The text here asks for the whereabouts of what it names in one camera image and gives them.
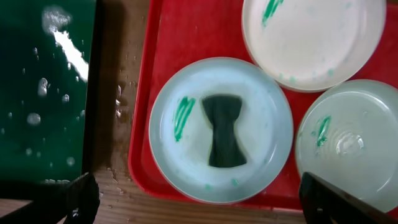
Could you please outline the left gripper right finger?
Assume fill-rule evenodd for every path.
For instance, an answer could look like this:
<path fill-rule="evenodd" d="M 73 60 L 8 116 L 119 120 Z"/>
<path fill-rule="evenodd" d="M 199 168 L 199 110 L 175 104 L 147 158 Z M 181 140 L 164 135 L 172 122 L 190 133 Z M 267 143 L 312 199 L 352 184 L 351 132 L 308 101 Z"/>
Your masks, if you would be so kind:
<path fill-rule="evenodd" d="M 397 219 L 310 172 L 301 177 L 299 199 L 308 224 L 397 224 Z"/>

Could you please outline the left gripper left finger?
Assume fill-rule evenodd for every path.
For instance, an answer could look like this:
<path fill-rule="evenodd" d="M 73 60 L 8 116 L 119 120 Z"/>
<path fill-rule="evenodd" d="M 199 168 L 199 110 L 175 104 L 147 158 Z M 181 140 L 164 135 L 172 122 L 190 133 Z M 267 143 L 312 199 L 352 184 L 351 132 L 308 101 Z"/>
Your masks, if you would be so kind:
<path fill-rule="evenodd" d="M 1 223 L 93 223 L 100 205 L 99 187 L 91 173 L 71 182 L 38 184 L 1 181 L 2 199 L 29 200 L 1 217 Z"/>

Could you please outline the light blue plate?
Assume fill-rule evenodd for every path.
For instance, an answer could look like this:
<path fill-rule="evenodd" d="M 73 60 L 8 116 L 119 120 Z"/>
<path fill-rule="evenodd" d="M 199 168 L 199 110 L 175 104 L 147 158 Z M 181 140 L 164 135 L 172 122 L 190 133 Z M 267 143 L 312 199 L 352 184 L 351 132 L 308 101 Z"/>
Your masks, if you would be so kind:
<path fill-rule="evenodd" d="M 202 107 L 211 95 L 243 104 L 234 125 L 247 163 L 208 165 L 213 130 Z M 265 189 L 279 175 L 293 142 L 292 112 L 276 82 L 259 67 L 228 57 L 191 63 L 161 89 L 148 124 L 155 163 L 173 188 L 194 200 L 231 204 Z"/>
<path fill-rule="evenodd" d="M 397 208 L 397 89 L 375 80 L 330 88 L 297 131 L 298 172 L 390 212 Z"/>

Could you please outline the green sponge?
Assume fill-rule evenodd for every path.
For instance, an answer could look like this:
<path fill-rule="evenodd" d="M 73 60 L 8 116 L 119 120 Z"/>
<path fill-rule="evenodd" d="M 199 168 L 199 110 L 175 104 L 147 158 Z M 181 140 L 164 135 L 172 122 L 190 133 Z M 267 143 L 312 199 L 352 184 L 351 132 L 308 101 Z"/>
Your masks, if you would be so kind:
<path fill-rule="evenodd" d="M 247 163 L 239 148 L 234 125 L 239 118 L 243 101 L 235 95 L 211 95 L 201 101 L 213 135 L 208 165 L 233 168 Z"/>

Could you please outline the white plate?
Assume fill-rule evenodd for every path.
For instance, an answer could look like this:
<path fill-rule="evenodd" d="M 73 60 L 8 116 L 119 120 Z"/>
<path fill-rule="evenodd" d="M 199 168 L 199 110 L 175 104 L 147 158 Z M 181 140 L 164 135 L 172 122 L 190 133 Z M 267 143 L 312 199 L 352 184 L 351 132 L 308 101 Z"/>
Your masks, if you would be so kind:
<path fill-rule="evenodd" d="M 354 76 L 376 50 L 384 0 L 245 0 L 242 30 L 253 62 L 295 91 L 329 89 Z"/>

